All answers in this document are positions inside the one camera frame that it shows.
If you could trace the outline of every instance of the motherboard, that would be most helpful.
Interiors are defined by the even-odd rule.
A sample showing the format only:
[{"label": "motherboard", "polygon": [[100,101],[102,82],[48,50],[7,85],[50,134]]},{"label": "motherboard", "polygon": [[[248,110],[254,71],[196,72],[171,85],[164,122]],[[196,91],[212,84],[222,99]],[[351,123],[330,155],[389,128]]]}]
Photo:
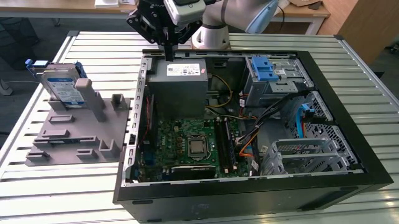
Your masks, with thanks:
[{"label": "motherboard", "polygon": [[235,119],[160,120],[156,151],[143,153],[142,172],[148,181],[247,176],[246,160],[236,159],[235,149],[224,141],[232,146],[238,136]]}]

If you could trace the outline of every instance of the slotted metal table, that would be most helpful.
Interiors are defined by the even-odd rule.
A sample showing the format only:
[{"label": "slotted metal table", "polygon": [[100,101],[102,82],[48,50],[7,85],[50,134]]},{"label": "slotted metal table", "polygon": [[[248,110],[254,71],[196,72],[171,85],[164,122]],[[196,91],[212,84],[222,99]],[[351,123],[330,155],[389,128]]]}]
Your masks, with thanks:
[{"label": "slotted metal table", "polygon": [[[395,183],[326,210],[190,223],[399,223],[399,101],[346,41],[308,35],[231,34],[230,38],[232,49],[311,52]],[[66,38],[54,61],[78,59],[103,97],[114,93],[134,97],[142,50],[156,48],[134,32],[80,32]],[[136,223],[123,207],[112,204],[116,163],[24,165],[48,114],[48,98],[39,85],[0,150],[2,224]]]}]

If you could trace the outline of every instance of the green circuit board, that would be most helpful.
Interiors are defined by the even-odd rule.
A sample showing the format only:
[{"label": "green circuit board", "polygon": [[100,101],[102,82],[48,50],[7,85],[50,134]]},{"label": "green circuit board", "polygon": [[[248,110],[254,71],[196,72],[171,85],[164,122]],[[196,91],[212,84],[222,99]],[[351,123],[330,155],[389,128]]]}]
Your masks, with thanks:
[{"label": "green circuit board", "polygon": [[[230,120],[230,134],[236,137],[239,134],[238,122]],[[180,119],[162,120],[158,125],[158,142],[154,167],[172,167],[184,165],[212,165],[216,167],[215,178],[247,176],[247,164],[239,162],[238,169],[228,173],[220,171],[219,153],[212,119]],[[200,138],[207,144],[207,155],[194,158],[190,155],[190,140]],[[148,169],[150,181],[163,181],[162,169]]]}]

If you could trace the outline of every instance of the wooden desk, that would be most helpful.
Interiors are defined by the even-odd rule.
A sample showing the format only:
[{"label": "wooden desk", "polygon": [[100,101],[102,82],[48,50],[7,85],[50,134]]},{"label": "wooden desk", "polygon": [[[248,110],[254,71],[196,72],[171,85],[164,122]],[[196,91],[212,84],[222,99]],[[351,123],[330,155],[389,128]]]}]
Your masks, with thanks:
[{"label": "wooden desk", "polygon": [[[326,18],[330,17],[330,12],[320,6],[318,10],[312,10],[308,6],[298,7],[290,4],[284,9],[286,22],[310,23],[304,34],[316,35]],[[274,18],[272,22],[283,21],[283,13],[280,12]]]},{"label": "wooden desk", "polygon": [[134,9],[95,8],[95,0],[0,0],[0,17],[126,19]]},{"label": "wooden desk", "polygon": [[[126,19],[127,14],[136,9],[134,5],[120,5],[118,8],[95,8],[95,0],[0,0],[0,17],[28,18],[83,18],[83,19]],[[286,22],[307,22],[306,34],[315,35],[330,12],[322,6],[319,10],[288,5],[284,9]],[[283,13],[274,18],[283,21]]]}]

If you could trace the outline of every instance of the blue drive bay latch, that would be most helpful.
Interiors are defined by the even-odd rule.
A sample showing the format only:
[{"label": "blue drive bay latch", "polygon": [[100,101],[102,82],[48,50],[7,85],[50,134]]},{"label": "blue drive bay latch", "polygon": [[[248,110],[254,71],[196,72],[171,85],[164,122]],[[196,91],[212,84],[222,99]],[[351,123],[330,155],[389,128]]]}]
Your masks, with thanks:
[{"label": "blue drive bay latch", "polygon": [[274,65],[264,56],[252,57],[252,67],[258,75],[258,81],[278,81],[279,76],[274,72]]}]

